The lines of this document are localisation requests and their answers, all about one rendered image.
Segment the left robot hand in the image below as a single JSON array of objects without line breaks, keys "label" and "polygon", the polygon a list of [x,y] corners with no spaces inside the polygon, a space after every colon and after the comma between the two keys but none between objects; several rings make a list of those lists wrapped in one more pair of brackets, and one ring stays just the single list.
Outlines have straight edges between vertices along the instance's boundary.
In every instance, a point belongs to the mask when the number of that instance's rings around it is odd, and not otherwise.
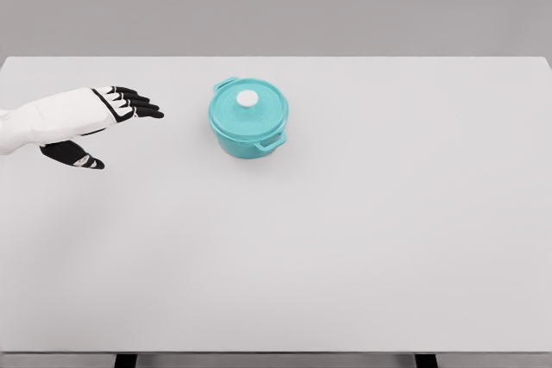
[{"label": "left robot hand", "polygon": [[42,155],[63,165],[102,170],[104,162],[74,141],[133,118],[164,117],[160,107],[122,86],[79,88],[30,104],[33,142]]}]

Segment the teal pot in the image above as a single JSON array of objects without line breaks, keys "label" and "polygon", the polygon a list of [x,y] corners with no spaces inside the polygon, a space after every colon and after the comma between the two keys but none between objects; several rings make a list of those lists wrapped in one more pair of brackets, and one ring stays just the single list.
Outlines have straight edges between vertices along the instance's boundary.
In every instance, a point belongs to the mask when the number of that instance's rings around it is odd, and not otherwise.
[{"label": "teal pot", "polygon": [[[244,91],[238,96],[238,100],[241,104],[253,104],[256,100],[256,94],[252,91]],[[253,142],[231,139],[218,133],[212,127],[211,129],[215,133],[220,147],[226,153],[241,159],[257,159],[274,152],[276,148],[286,142],[285,127],[286,125],[268,138],[254,140]]]}]

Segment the teal lid with white knob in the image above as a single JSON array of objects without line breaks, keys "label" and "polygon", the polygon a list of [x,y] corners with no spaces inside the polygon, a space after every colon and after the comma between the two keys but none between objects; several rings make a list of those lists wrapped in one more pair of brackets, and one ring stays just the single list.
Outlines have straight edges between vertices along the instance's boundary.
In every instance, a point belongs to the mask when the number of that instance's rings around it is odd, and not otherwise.
[{"label": "teal lid with white knob", "polygon": [[[253,104],[241,104],[244,91],[256,94]],[[210,125],[218,133],[235,140],[261,140],[280,131],[286,124],[289,105],[273,84],[258,78],[229,78],[214,86],[208,108]]]}]

